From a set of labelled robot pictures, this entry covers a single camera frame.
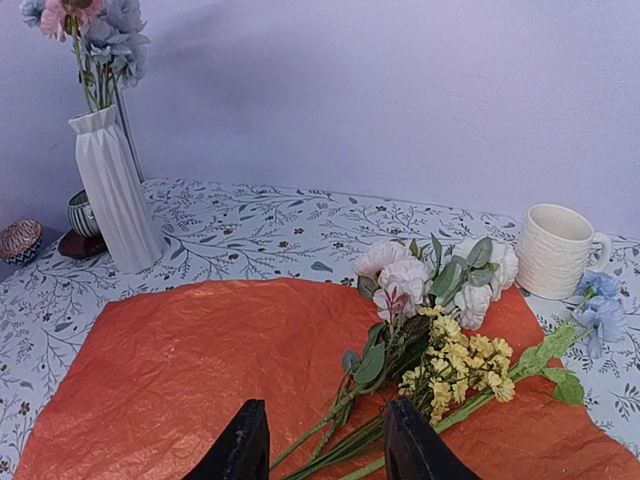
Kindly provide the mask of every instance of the pink carnation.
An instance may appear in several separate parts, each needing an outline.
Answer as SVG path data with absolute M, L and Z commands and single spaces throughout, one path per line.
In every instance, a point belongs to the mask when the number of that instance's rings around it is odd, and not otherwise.
M 62 6 L 62 0 L 47 0 L 40 22 L 42 34 L 63 41 L 64 19 L 66 17 L 67 12 Z
M 84 31 L 104 7 L 104 0 L 47 0 L 42 12 L 40 30 L 50 38 L 64 40 L 64 23 L 68 15 L 78 18 Z

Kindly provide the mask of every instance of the small bowl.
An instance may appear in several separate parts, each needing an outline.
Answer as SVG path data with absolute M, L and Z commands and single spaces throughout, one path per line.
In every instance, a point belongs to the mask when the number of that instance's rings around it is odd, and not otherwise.
M 9 265 L 28 265 L 41 246 L 42 225 L 37 220 L 21 220 L 0 232 L 0 259 Z
M 100 236 L 100 227 L 93 214 L 89 198 L 85 190 L 78 193 L 67 205 L 69 223 L 71 228 L 78 235 L 85 238 L 95 238 Z

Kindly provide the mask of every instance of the textured white mug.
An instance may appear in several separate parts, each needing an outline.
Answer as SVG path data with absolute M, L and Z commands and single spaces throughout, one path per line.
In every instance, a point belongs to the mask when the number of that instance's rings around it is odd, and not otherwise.
M 611 239 L 594 233 L 579 213 L 559 205 L 529 209 L 518 245 L 518 284 L 542 298 L 562 300 L 573 295 L 584 274 L 594 243 L 602 245 L 598 262 L 589 267 L 602 272 L 611 258 Z

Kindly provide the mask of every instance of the ribbed white vase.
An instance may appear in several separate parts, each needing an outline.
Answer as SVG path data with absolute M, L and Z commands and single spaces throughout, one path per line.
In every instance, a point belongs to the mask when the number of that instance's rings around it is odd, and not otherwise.
M 76 162 L 100 232 L 117 268 L 138 273 L 164 253 L 131 150 L 116 124 L 116 107 L 69 121 L 77 134 Z

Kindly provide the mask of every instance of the table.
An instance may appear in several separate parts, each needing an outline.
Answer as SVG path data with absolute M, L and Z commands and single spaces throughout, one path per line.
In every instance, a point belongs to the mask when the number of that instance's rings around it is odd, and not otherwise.
M 136 275 L 109 255 L 60 256 L 56 244 L 0 283 L 0 479 L 12 478 L 35 419 L 55 394 L 108 302 L 224 279 L 304 278 L 354 286 L 351 265 L 383 239 L 451 245 L 465 236 L 514 243 L 520 222 L 491 213 L 321 190 L 155 179 L 144 184 L 167 252 Z M 640 457 L 640 240 L 612 235 L 607 270 L 622 282 L 629 334 L 591 360 L 584 344 L 563 359 L 576 371 L 593 421 Z M 546 331 L 566 306 L 527 296 Z

